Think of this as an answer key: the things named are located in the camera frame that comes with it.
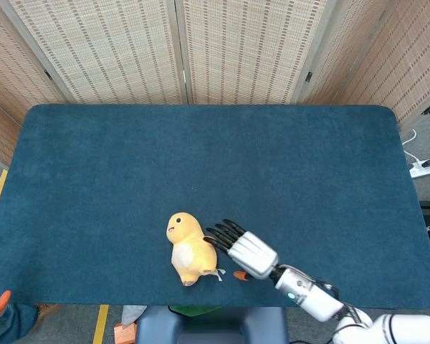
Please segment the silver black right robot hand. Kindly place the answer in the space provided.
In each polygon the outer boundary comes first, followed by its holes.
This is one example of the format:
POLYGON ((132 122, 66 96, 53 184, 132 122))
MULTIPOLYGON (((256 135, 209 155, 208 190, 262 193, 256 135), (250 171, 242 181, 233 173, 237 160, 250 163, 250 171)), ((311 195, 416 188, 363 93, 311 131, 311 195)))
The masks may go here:
POLYGON ((238 280, 265 280, 278 265, 279 256, 275 250, 230 219, 224 219, 215 227, 207 227, 206 231, 209 234, 204 236, 204 241, 240 266, 233 272, 238 280))

